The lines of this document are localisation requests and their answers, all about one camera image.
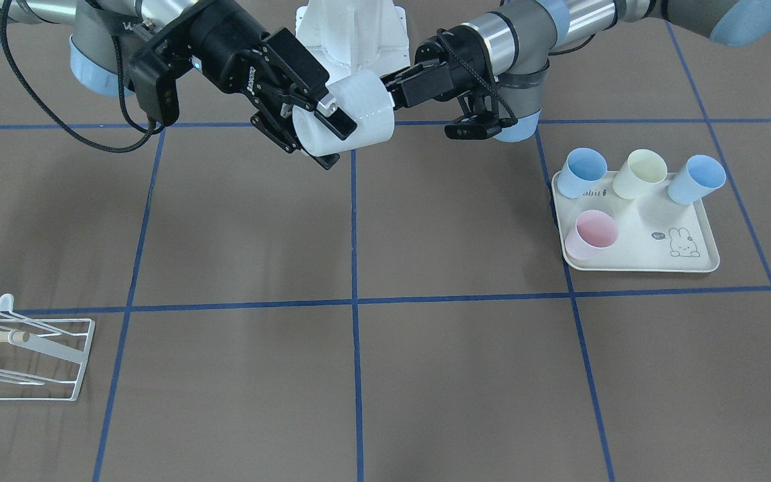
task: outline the white metal rack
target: white metal rack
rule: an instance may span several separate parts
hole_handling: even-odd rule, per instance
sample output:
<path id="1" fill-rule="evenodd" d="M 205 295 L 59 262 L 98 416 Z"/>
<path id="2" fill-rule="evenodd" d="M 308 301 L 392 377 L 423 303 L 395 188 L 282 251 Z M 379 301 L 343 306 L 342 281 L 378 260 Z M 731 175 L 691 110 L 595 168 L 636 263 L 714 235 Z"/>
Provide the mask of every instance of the white metal rack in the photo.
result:
<path id="1" fill-rule="evenodd" d="M 13 295 L 0 298 L 0 343 L 34 351 L 47 357 L 77 364 L 76 379 L 51 378 L 0 368 L 0 384 L 42 386 L 58 385 L 67 388 L 64 396 L 0 396 L 0 400 L 76 400 L 79 396 L 88 354 L 94 338 L 94 320 L 88 318 L 33 319 L 13 311 Z"/>

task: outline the white tray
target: white tray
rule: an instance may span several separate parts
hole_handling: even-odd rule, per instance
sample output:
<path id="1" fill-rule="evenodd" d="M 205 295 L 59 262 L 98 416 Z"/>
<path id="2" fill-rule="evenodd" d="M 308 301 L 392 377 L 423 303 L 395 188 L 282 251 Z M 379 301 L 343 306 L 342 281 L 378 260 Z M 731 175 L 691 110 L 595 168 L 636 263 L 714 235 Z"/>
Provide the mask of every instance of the white tray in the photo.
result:
<path id="1" fill-rule="evenodd" d="M 667 186 L 676 174 L 658 184 L 652 192 L 632 201 L 612 190 L 617 171 L 609 171 L 589 192 L 570 199 L 558 190 L 556 173 L 551 179 L 561 238 L 561 251 L 567 264 L 581 271 L 660 271 L 712 272 L 719 268 L 707 212 L 701 200 L 682 206 L 667 195 Z M 618 223 L 618 241 L 590 260 L 567 256 L 564 240 L 587 210 L 600 210 Z"/>

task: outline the blue cup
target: blue cup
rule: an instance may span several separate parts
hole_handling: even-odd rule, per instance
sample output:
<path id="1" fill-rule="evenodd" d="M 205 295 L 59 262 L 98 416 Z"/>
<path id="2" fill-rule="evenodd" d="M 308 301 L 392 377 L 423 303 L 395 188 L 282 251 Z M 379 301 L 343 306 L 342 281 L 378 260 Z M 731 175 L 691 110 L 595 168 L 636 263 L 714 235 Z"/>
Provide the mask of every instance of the blue cup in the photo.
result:
<path id="1" fill-rule="evenodd" d="M 692 204 L 725 185 L 727 174 L 709 155 L 692 156 L 668 185 L 668 196 L 677 204 Z"/>
<path id="2" fill-rule="evenodd" d="M 608 171 L 606 158 L 587 147 L 573 149 L 558 175 L 558 190 L 570 199 L 588 192 Z"/>

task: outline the pastel cup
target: pastel cup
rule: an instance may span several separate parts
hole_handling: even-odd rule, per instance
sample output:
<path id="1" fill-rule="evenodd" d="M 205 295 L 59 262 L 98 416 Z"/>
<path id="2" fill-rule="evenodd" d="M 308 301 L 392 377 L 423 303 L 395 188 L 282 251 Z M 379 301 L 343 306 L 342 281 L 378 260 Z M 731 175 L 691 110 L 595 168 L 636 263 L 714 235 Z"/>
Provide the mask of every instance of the pastel cup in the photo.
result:
<path id="1" fill-rule="evenodd" d="M 719 161 L 709 155 L 695 155 L 668 184 L 668 196 L 677 204 L 692 204 L 725 185 L 726 180 L 725 168 Z"/>
<path id="2" fill-rule="evenodd" d="M 578 147 L 567 156 L 558 175 L 558 190 L 562 195 L 576 199 L 588 192 L 606 173 L 608 164 L 601 153 L 587 147 Z"/>
<path id="3" fill-rule="evenodd" d="M 618 223 L 603 211 L 579 214 L 576 225 L 564 240 L 567 255 L 575 260 L 589 260 L 618 240 Z"/>
<path id="4" fill-rule="evenodd" d="M 615 194 L 624 199 L 636 199 L 651 192 L 668 176 L 665 160 L 648 149 L 633 151 L 612 181 Z"/>
<path id="5" fill-rule="evenodd" d="M 377 74 L 370 70 L 360 70 L 330 84 L 329 92 L 335 96 L 337 106 L 358 127 L 342 141 L 315 118 L 313 112 L 294 106 L 293 127 L 300 143 L 310 155 L 331 155 L 391 139 L 394 134 L 392 96 Z"/>

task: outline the grid line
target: grid line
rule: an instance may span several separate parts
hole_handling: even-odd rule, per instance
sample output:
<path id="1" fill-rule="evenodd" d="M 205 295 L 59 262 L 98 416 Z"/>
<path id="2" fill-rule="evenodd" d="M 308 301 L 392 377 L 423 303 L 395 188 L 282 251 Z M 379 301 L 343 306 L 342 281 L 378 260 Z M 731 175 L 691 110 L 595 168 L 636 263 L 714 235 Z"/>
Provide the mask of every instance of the grid line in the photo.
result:
<path id="1" fill-rule="evenodd" d="M 578 292 L 573 295 L 577 299 L 582 298 L 616 298 L 639 296 L 681 296 L 699 294 L 720 293 L 764 293 L 771 292 L 771 286 L 748 287 L 705 287 L 705 288 L 666 288 L 653 290 L 615 290 L 606 292 Z M 503 294 L 468 294 L 468 295 L 442 295 L 442 296 L 405 296 L 391 298 L 360 298 L 358 305 L 399 305 L 399 304 L 425 304 L 425 303 L 465 303 L 484 301 L 514 301 L 533 299 L 566 299 L 569 292 L 559 293 L 503 293 Z M 74 308 L 46 308 L 46 309 L 21 309 L 19 313 L 24 315 L 89 315 L 104 313 L 123 313 L 129 309 L 132 313 L 157 313 L 174 311 L 218 311 L 218 309 L 275 309 L 298 308 L 316 306 L 352 306 L 352 299 L 304 299 L 296 301 L 246 301 L 237 303 L 204 303 L 184 305 L 133 305 L 105 306 L 105 307 L 74 307 Z"/>
<path id="2" fill-rule="evenodd" d="M 129 319 L 133 313 L 133 300 L 135 299 L 135 287 L 139 281 L 139 269 L 141 267 L 141 256 L 144 252 L 145 238 L 147 237 L 147 223 L 151 217 L 151 200 L 153 198 L 153 188 L 157 183 L 157 173 L 159 171 L 159 160 L 162 158 L 163 145 L 165 145 L 165 131 L 159 134 L 157 150 L 153 157 L 153 170 L 151 171 L 151 180 L 147 188 L 145 200 L 145 210 L 141 217 L 141 229 L 139 232 L 139 243 L 135 249 L 135 259 L 133 262 L 133 277 L 129 285 L 128 294 L 126 294 L 126 306 L 123 311 L 123 322 L 120 324 L 120 335 L 118 338 L 117 351 L 115 354 L 115 367 L 112 369 L 112 376 L 109 386 L 109 397 L 106 401 L 106 408 L 103 417 L 103 429 L 100 431 L 100 440 L 97 446 L 97 459 L 94 462 L 94 476 L 92 482 L 99 482 L 101 470 L 103 470 L 103 458 L 106 451 L 106 442 L 109 438 L 109 426 L 111 424 L 112 410 L 115 406 L 115 396 L 117 393 L 117 382 L 120 376 L 120 365 L 123 362 L 123 351 L 126 345 L 126 333 L 129 330 Z"/>
<path id="3" fill-rule="evenodd" d="M 695 79 L 692 76 L 691 70 L 689 69 L 689 64 L 686 63 L 685 55 L 683 55 L 683 49 L 680 48 L 680 43 L 677 42 L 677 36 L 674 35 L 673 28 L 671 27 L 671 24 L 666 22 L 666 28 L 668 30 L 668 35 L 671 37 L 672 42 L 674 43 L 674 49 L 677 51 L 677 57 L 679 57 L 680 64 L 683 65 L 683 71 L 686 73 L 686 77 L 689 79 L 689 85 L 691 85 L 692 92 L 695 95 L 695 100 L 698 103 L 698 107 L 701 109 L 701 114 L 703 114 L 704 122 L 707 123 L 707 128 L 709 129 L 710 137 L 713 138 L 713 144 L 715 144 L 716 151 L 719 153 L 719 160 L 721 161 L 721 164 L 724 165 L 725 171 L 727 173 L 727 182 L 731 186 L 731 190 L 734 192 L 734 196 L 737 198 L 737 204 L 740 205 L 740 211 L 743 214 L 743 219 L 746 220 L 746 225 L 749 229 L 750 235 L 752 235 L 752 241 L 754 241 L 755 248 L 758 250 L 758 256 L 761 258 L 761 263 L 763 264 L 763 270 L 766 272 L 766 275 L 769 280 L 769 285 L 771 286 L 771 268 L 769 268 L 769 262 L 766 259 L 766 253 L 763 252 L 763 247 L 760 243 L 760 239 L 758 238 L 758 233 L 755 231 L 754 223 L 752 223 L 752 218 L 749 217 L 749 213 L 746 209 L 746 205 L 743 203 L 743 198 L 740 195 L 740 190 L 737 187 L 736 181 L 734 181 L 734 175 L 731 173 L 730 165 L 727 164 L 725 153 L 721 148 L 721 144 L 719 143 L 719 137 L 715 133 L 715 129 L 713 128 L 713 123 L 711 119 L 709 118 L 709 114 L 707 114 L 707 108 L 704 106 L 703 99 L 701 98 L 700 92 L 698 92 L 698 87 L 695 85 Z"/>
<path id="4" fill-rule="evenodd" d="M 740 119 L 711 118 L 709 121 L 710 123 L 771 123 L 770 118 L 740 118 Z"/>
<path id="5" fill-rule="evenodd" d="M 541 138 L 541 131 L 539 128 L 535 132 L 535 142 L 537 144 L 537 153 L 539 160 L 541 161 L 541 167 L 543 169 L 543 180 L 547 186 L 550 186 L 551 181 L 549 177 L 549 169 L 547 161 L 545 161 L 545 152 L 543 150 L 543 140 Z M 555 207 L 553 202 L 549 202 L 549 211 L 553 219 L 555 219 Z M 609 482 L 615 482 L 614 465 L 612 464 L 612 453 L 608 448 L 608 437 L 606 437 L 606 424 L 603 422 L 602 409 L 600 409 L 600 397 L 597 395 L 596 384 L 594 383 L 594 370 L 591 368 L 590 354 L 588 354 L 588 343 L 585 341 L 585 333 L 582 329 L 582 317 L 579 314 L 579 304 L 576 298 L 576 291 L 573 289 L 573 278 L 570 276 L 570 266 L 567 262 L 561 259 L 561 264 L 564 267 L 564 275 L 567 280 L 567 295 L 570 299 L 570 308 L 573 311 L 573 320 L 576 324 L 576 335 L 579 339 L 579 350 L 582 353 L 582 363 L 585 366 L 585 378 L 588 381 L 588 391 L 591 394 L 591 404 L 594 406 L 594 418 L 597 424 L 597 433 L 600 436 L 600 445 L 602 445 L 603 459 L 606 463 L 606 474 L 608 474 Z"/>
<path id="6" fill-rule="evenodd" d="M 353 311 L 353 374 L 355 384 L 355 476 L 358 482 L 365 480 L 365 448 L 362 432 L 361 406 L 361 338 L 359 335 L 359 268 L 358 268 L 358 199 L 356 196 L 355 149 L 349 154 L 349 191 L 351 195 L 351 283 Z"/>

